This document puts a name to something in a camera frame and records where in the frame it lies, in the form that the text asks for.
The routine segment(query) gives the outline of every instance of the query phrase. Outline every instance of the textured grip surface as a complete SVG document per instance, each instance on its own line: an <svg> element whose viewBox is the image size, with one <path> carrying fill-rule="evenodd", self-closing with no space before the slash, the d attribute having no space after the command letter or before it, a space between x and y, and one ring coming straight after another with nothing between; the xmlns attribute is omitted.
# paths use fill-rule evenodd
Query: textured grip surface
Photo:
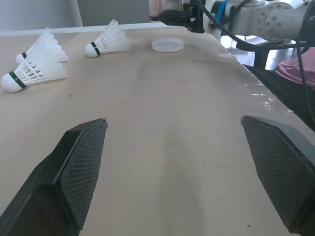
<svg viewBox="0 0 315 236"><path fill-rule="evenodd" d="M284 225L292 232L304 219L306 210L310 210L315 190L310 164L280 129L255 121L245 121L243 127L259 179Z"/></svg>
<svg viewBox="0 0 315 236"><path fill-rule="evenodd" d="M84 133L63 170L60 182L76 226L83 228L98 179L106 126Z"/></svg>

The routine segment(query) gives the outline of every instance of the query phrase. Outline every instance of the blue cable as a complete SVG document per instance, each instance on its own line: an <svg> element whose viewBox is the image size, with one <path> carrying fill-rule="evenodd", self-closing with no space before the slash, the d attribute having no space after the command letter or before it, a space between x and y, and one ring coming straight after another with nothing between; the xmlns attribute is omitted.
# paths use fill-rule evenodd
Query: blue cable
<svg viewBox="0 0 315 236"><path fill-rule="evenodd" d="M221 20L221 16L222 16L222 14L223 14L223 10L224 10L224 8L226 7L227 1L228 1L228 0L224 0L224 2L222 2L222 4L220 5L220 8L219 8L219 10L218 10L216 19L217 19L219 22L220 22L220 20Z"/></svg>

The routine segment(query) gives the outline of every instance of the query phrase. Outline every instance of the gray wall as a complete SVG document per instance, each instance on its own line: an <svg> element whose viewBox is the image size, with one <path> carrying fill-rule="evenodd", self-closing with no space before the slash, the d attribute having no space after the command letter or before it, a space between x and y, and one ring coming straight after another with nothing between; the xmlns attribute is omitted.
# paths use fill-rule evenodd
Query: gray wall
<svg viewBox="0 0 315 236"><path fill-rule="evenodd" d="M84 26L149 22L148 0L78 0Z"/></svg>
<svg viewBox="0 0 315 236"><path fill-rule="evenodd" d="M0 31L75 27L69 0L0 0Z"/></svg>

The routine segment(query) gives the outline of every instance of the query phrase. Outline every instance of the petri dish lid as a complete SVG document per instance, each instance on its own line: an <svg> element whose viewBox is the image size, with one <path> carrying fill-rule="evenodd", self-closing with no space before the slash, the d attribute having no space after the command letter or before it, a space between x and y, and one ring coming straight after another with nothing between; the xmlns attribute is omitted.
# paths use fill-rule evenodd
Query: petri dish lid
<svg viewBox="0 0 315 236"><path fill-rule="evenodd" d="M152 47L160 53L173 53L182 50L184 44L184 41L179 38L160 38L152 42Z"/></svg>

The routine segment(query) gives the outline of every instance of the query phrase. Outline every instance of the beige table surface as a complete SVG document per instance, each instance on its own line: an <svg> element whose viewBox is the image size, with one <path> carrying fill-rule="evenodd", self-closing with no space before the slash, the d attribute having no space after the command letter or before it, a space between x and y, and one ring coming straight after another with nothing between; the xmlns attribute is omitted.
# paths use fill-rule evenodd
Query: beige table surface
<svg viewBox="0 0 315 236"><path fill-rule="evenodd" d="M126 53L89 59L99 32L56 35L70 78L0 88L0 212L63 133L108 120L99 180L81 236L288 236L255 171L242 115L315 135L214 38L134 30ZM151 49L176 36L177 53ZM0 38L0 74L37 36Z"/></svg>

